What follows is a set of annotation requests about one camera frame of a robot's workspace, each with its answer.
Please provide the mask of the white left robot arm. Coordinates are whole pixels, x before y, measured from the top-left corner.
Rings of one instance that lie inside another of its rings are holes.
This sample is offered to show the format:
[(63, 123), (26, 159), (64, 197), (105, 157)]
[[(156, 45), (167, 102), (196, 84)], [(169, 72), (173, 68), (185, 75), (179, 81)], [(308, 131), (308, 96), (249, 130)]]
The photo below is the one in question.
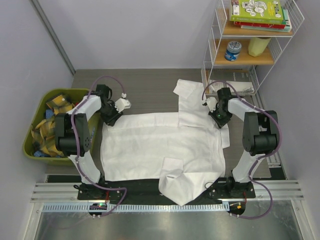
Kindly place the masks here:
[(91, 185), (89, 194), (97, 200), (106, 195), (107, 188), (100, 183), (102, 173), (90, 152), (92, 131), (89, 129), (89, 120), (99, 114), (106, 125), (113, 127), (123, 111), (131, 107), (125, 92), (117, 101), (112, 100), (112, 95), (111, 88), (99, 84), (95, 91), (86, 93), (74, 108), (55, 117), (54, 139), (57, 150), (73, 162), (81, 182)]

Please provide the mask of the white long sleeve shirt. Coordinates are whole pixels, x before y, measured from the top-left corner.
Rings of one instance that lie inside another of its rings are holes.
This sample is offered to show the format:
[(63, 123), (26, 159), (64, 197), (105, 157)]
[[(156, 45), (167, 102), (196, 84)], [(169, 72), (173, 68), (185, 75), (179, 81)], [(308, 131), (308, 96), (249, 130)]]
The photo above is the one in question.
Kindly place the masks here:
[(195, 200), (226, 172), (229, 129), (218, 128), (203, 105), (204, 86), (179, 79), (177, 112), (121, 116), (104, 125), (100, 159), (106, 181), (156, 179), (179, 206)]

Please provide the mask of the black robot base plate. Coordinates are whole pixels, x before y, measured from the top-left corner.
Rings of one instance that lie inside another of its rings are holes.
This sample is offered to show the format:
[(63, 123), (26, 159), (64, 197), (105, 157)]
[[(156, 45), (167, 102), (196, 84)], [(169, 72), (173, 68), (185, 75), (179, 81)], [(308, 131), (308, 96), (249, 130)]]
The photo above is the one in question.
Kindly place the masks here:
[[(157, 179), (142, 179), (100, 183), (101, 186), (115, 189), (115, 191), (103, 190), (85, 183), (75, 184), (73, 188), (78, 190), (78, 200), (109, 200), (111, 204), (116, 204), (124, 195), (124, 191), (119, 188), (126, 188), (127, 193), (121, 202), (123, 205), (174, 205), (172, 200), (160, 193), (158, 184)], [(213, 183), (206, 183), (204, 192), (188, 205), (219, 204), (226, 199), (254, 199), (255, 197), (252, 182), (236, 183), (232, 177), (220, 177)]]

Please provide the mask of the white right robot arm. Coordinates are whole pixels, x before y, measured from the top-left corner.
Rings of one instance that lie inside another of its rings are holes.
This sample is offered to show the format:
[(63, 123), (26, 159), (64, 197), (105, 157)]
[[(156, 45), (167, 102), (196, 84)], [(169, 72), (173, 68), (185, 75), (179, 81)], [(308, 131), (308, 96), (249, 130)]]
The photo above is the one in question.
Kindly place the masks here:
[(270, 156), (280, 143), (278, 115), (274, 110), (263, 110), (249, 104), (244, 98), (232, 95), (230, 88), (217, 91), (215, 108), (210, 108), (208, 115), (222, 129), (237, 116), (243, 121), (243, 154), (231, 171), (226, 183), (213, 183), (213, 198), (254, 198), (252, 175), (262, 159)]

